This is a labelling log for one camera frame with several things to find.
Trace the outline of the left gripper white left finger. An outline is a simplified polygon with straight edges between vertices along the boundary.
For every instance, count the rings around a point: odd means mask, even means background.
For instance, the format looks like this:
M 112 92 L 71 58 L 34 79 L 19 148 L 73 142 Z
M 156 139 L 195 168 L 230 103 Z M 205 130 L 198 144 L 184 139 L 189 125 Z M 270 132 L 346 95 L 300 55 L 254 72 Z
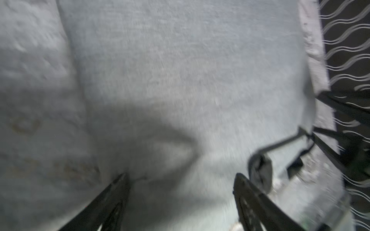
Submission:
M 130 176 L 120 174 L 60 231 L 120 231 L 130 193 Z

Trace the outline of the grey laptop bag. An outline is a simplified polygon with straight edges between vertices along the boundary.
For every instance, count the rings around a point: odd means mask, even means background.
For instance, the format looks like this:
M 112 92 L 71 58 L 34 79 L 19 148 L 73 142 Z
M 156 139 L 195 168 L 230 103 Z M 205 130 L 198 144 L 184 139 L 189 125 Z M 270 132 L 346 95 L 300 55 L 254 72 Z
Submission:
M 124 231 L 226 231 L 253 153 L 309 128 L 298 1 L 58 1 Z

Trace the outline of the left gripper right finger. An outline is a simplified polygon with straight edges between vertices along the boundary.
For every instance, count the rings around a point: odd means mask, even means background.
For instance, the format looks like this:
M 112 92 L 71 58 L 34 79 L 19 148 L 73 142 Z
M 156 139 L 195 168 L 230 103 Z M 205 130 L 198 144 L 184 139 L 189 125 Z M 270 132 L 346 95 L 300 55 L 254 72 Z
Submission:
M 245 231 L 303 230 L 241 173 L 235 176 L 233 194 Z

